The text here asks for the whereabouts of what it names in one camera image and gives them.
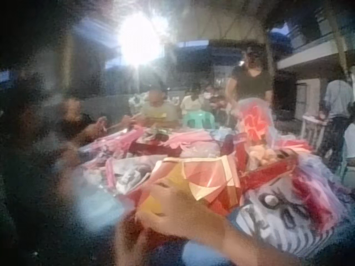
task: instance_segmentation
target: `balcony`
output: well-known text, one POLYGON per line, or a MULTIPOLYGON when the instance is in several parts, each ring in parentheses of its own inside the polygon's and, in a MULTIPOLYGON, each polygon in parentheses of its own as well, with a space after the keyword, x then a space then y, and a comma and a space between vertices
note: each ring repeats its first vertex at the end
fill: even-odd
MULTIPOLYGON (((277 63, 278 69, 296 70, 297 67, 318 59, 336 60, 338 49, 329 21, 325 17, 324 9, 317 8, 290 21, 292 27, 287 36, 290 38, 293 54, 281 59, 277 63)), ((355 19, 347 11, 336 11, 336 18, 344 50, 352 54, 355 48, 355 19)))

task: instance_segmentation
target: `teal plastic chair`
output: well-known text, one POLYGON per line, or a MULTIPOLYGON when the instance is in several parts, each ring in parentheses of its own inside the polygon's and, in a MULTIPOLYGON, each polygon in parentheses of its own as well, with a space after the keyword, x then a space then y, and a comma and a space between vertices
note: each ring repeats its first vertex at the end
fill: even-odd
POLYGON ((189 111, 182 119, 182 124, 192 129, 215 129, 215 117, 210 112, 189 111))

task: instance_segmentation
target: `white shirt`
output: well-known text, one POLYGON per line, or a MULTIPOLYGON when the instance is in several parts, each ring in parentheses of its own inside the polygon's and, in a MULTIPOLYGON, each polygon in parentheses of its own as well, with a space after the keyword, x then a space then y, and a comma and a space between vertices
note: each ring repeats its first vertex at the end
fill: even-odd
POLYGON ((188 111, 198 111, 202 109, 204 104, 203 97, 198 97, 196 100, 192 100, 191 96, 185 96, 181 102, 180 108, 183 115, 186 115, 188 111))
POLYGON ((355 125, 351 123, 344 134, 346 143, 346 157, 355 158, 355 125))
POLYGON ((343 80, 334 80, 328 84, 324 101, 330 108, 329 118, 349 117, 348 104, 354 101, 353 89, 343 80))

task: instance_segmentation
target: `black t-shirt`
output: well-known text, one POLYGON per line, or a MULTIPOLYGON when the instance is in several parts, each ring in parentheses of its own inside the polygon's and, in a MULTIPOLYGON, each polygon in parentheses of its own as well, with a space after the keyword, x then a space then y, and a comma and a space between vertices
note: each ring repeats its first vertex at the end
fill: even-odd
POLYGON ((61 120, 57 125, 57 130, 65 139, 71 140, 93 122, 89 115, 82 114, 82 118, 78 121, 61 120))
POLYGON ((272 90, 271 77, 267 71, 262 71, 258 76, 251 76, 246 68, 236 66, 233 68, 231 78, 237 80, 237 100, 245 98, 265 98, 265 92, 272 90))

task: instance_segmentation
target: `bright light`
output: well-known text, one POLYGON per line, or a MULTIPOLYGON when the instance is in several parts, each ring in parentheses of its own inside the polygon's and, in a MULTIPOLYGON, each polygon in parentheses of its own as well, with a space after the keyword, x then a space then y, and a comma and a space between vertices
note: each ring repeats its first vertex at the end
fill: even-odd
POLYGON ((164 47, 158 34, 163 34, 167 27, 168 22, 161 17, 151 21, 142 13, 128 17, 119 34, 123 60, 138 66, 161 57, 164 47))

